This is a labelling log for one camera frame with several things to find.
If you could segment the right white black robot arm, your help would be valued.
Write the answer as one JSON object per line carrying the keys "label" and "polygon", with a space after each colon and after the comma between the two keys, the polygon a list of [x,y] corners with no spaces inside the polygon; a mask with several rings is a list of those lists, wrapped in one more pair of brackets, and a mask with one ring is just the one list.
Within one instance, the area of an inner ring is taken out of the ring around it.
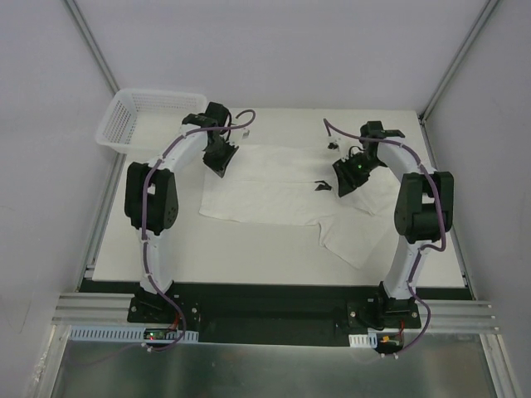
{"label": "right white black robot arm", "polygon": [[399,241],[391,269],[378,286],[368,313],[383,327],[392,327],[414,311],[417,272],[429,250],[446,249],[446,233],[453,223],[454,178],[426,166],[399,130],[368,121],[358,136],[324,122],[333,132],[358,140],[363,149],[347,153],[333,164],[339,196],[345,197],[368,182],[377,167],[388,168],[400,182],[393,214]]}

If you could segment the white perforated plastic basket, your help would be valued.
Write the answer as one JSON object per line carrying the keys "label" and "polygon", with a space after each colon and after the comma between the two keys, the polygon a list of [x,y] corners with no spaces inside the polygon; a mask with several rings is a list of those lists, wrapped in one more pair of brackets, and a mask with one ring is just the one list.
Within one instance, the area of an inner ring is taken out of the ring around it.
{"label": "white perforated plastic basket", "polygon": [[200,94],[122,89],[105,111],[95,141],[130,157],[151,158],[177,137],[184,117],[206,107]]}

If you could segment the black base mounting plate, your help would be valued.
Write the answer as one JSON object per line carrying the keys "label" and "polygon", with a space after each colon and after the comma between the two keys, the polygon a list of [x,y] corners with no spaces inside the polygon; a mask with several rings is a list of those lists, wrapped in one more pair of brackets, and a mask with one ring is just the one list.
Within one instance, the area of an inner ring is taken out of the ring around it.
{"label": "black base mounting plate", "polygon": [[184,328],[200,342],[345,347],[371,329],[421,329],[414,298],[385,298],[376,286],[175,283],[160,296],[132,282],[84,281],[80,290],[131,294],[128,323]]}

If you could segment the aluminium frame rail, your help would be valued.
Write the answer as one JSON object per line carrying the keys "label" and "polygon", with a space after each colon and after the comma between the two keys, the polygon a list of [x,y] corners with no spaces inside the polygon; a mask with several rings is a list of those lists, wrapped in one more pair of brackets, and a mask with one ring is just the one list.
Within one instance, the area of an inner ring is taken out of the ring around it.
{"label": "aluminium frame rail", "polygon": [[416,303],[406,316],[376,319],[368,313],[372,299],[331,298],[201,298],[165,303],[161,309],[141,304],[127,294],[73,293],[60,296],[54,324],[112,326],[125,324],[168,326],[183,312],[189,330],[205,334],[222,330],[221,323],[240,328],[254,322],[264,329],[276,321],[291,326],[296,321],[323,321],[350,334],[394,330],[498,334],[500,326],[489,303],[474,300],[428,300]]}

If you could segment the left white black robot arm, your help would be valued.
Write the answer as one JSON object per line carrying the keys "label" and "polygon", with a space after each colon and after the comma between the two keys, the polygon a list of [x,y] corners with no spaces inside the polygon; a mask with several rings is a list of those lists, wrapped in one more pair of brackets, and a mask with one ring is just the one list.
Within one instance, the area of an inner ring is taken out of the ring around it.
{"label": "left white black robot arm", "polygon": [[175,313],[175,302],[164,295],[173,284],[168,231],[179,212],[176,174],[194,158],[217,176],[224,177],[238,146],[230,142],[231,112],[211,102],[199,114],[184,117],[176,138],[145,163],[132,162],[127,169],[124,213],[137,231],[143,276],[141,289],[156,294],[146,311],[156,322],[165,323]]}

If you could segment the white t shirt robot print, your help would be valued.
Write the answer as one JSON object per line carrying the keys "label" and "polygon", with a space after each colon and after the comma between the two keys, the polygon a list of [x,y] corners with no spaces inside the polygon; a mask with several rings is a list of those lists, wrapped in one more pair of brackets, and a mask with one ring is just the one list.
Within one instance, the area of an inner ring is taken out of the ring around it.
{"label": "white t shirt robot print", "polygon": [[318,226],[319,243],[356,269],[378,255],[392,262],[399,184],[385,167],[345,197],[324,148],[242,145],[224,177],[206,171],[200,213],[242,223]]}

